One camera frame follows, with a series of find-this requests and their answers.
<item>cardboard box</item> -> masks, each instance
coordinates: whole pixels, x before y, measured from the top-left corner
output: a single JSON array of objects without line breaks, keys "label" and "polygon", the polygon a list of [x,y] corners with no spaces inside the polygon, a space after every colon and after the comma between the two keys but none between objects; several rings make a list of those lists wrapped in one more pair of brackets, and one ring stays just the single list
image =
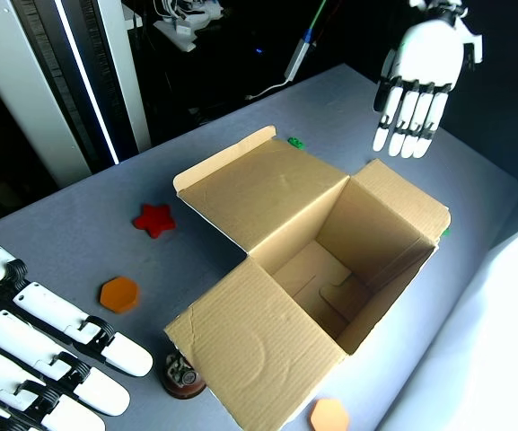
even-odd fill
[{"label": "cardboard box", "polygon": [[178,175],[248,253],[165,331],[244,430],[279,429],[435,252],[448,208],[375,160],[354,176],[263,128]]}]

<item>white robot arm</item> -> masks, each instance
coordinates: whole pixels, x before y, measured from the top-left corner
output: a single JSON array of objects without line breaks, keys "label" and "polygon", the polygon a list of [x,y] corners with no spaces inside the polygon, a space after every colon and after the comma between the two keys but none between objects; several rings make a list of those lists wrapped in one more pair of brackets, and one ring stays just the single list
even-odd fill
[{"label": "white robot arm", "polygon": [[11,408],[11,417],[0,414],[0,424],[19,416],[49,430],[102,431],[102,420],[77,401],[117,416],[129,404],[128,392],[30,322],[127,374],[147,374],[153,359],[107,322],[27,281],[26,275],[25,264],[0,247],[0,407]]},{"label": "white robot arm", "polygon": [[426,20],[408,29],[398,51],[384,63],[379,95],[388,96],[385,101],[377,96],[375,103],[382,115],[373,149],[383,149],[394,124],[389,155],[419,158],[430,146],[448,94],[458,81],[464,46],[471,44],[471,61],[481,63],[482,37],[470,33],[462,21],[468,9],[461,0],[432,0],[428,5],[409,0],[409,4],[424,11]]}]

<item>gray table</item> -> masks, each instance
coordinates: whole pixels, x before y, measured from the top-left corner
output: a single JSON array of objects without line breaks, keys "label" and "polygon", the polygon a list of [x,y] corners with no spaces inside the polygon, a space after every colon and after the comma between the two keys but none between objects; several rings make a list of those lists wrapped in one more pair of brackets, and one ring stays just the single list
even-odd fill
[{"label": "gray table", "polygon": [[[175,174],[268,124],[344,172],[378,155],[451,209],[452,232],[320,389],[319,397],[342,400],[353,429],[375,429],[513,209],[518,183],[444,130],[420,160],[374,153],[374,92],[349,67],[335,67],[9,215],[0,220],[0,244],[27,262],[32,280],[110,321],[148,348],[159,366],[169,349],[163,327],[244,258],[175,197]],[[135,229],[130,222],[145,202],[169,203],[177,230],[152,240]],[[140,305],[123,315],[97,302],[100,285],[119,275],[142,289]],[[123,416],[105,418],[108,429],[237,429],[210,391],[178,401],[164,392],[155,370],[136,379],[99,367],[131,393]],[[306,418],[304,411],[285,430],[309,429]]]}]

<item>red star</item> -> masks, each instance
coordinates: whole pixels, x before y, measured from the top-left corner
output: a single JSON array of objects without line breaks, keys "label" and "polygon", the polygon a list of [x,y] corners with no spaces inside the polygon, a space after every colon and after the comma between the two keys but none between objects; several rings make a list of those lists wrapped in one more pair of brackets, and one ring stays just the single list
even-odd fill
[{"label": "red star", "polygon": [[177,227],[171,217],[171,209],[168,205],[154,207],[149,204],[143,204],[143,212],[133,220],[133,225],[137,229],[147,231],[149,236],[154,239],[159,238],[162,231],[168,231]]}]

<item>light strip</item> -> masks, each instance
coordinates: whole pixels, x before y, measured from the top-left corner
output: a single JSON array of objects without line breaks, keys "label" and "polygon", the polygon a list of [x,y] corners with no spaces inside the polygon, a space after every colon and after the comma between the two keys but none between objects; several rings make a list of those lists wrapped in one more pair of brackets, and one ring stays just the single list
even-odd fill
[{"label": "light strip", "polygon": [[105,140],[107,141],[107,146],[109,147],[109,151],[111,153],[111,157],[113,158],[113,162],[115,164],[119,164],[119,158],[117,157],[117,153],[115,153],[115,148],[113,148],[113,143],[111,142],[111,138],[109,136],[109,132],[107,131],[107,127],[105,126],[105,121],[103,120],[103,116],[101,114],[101,110],[99,109],[99,105],[97,104],[97,99],[95,99],[95,94],[93,93],[93,89],[91,88],[91,83],[89,82],[89,76],[87,76],[87,72],[85,71],[85,66],[83,65],[83,61],[81,59],[81,54],[79,54],[79,48],[75,43],[75,37],[73,36],[73,32],[71,31],[71,26],[69,25],[69,21],[67,20],[67,15],[65,13],[65,9],[63,7],[63,3],[61,0],[55,0],[55,6],[57,7],[57,11],[59,12],[59,18],[61,18],[61,22],[63,23],[63,28],[65,29],[65,34],[67,36],[67,40],[69,40],[69,45],[71,46],[71,50],[73,51],[73,55],[75,56],[75,63],[79,68],[79,73],[83,78],[83,83],[85,85],[85,90],[89,95],[89,99],[91,100],[91,105],[93,106],[93,110],[95,111],[95,115],[97,116],[97,120],[99,120],[99,126],[101,127],[101,131],[105,136]]}]

